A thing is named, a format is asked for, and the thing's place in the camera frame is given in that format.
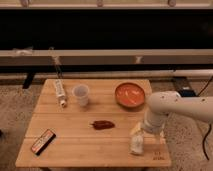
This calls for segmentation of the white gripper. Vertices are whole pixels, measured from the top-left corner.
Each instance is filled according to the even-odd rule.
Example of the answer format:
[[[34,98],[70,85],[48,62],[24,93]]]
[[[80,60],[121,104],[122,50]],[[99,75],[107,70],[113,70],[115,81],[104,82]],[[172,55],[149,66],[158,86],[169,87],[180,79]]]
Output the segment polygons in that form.
[[[153,150],[159,150],[163,131],[158,133],[149,133],[145,130],[144,124],[138,122],[130,131],[130,153],[136,156],[142,156],[147,147]]]

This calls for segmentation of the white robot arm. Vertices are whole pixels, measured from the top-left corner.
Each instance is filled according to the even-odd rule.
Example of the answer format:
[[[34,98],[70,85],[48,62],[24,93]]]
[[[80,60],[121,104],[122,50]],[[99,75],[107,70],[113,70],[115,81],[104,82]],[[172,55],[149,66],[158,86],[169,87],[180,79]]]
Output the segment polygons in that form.
[[[130,152],[133,155],[144,152],[143,132],[159,135],[170,113],[213,124],[213,97],[182,97],[177,91],[155,92],[147,99],[147,105],[143,119],[130,133]]]

